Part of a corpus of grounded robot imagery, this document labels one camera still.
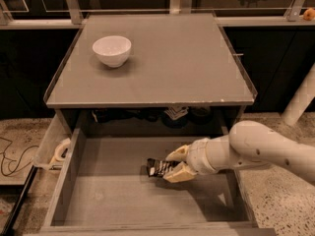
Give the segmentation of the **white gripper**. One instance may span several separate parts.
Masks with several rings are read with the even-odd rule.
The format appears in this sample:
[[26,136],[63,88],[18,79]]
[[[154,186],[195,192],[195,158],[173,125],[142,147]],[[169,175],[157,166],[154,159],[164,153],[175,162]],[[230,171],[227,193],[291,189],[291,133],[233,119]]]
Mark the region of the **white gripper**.
[[179,183],[190,181],[198,174],[209,175],[216,174],[216,169],[210,164],[207,158],[207,144],[210,140],[207,138],[197,140],[191,145],[181,146],[171,152],[166,161],[185,161],[168,170],[163,179],[169,183]]

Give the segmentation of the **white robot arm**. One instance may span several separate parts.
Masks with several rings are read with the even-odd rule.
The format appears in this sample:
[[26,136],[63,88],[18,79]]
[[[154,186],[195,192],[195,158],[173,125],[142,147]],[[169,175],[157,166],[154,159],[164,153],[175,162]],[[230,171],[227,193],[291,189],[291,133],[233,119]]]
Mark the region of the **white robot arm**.
[[255,121],[234,124],[229,133],[196,140],[170,153],[177,165],[163,175],[170,183],[190,181],[198,174],[254,169],[275,164],[306,182],[315,182],[315,147],[300,144]]

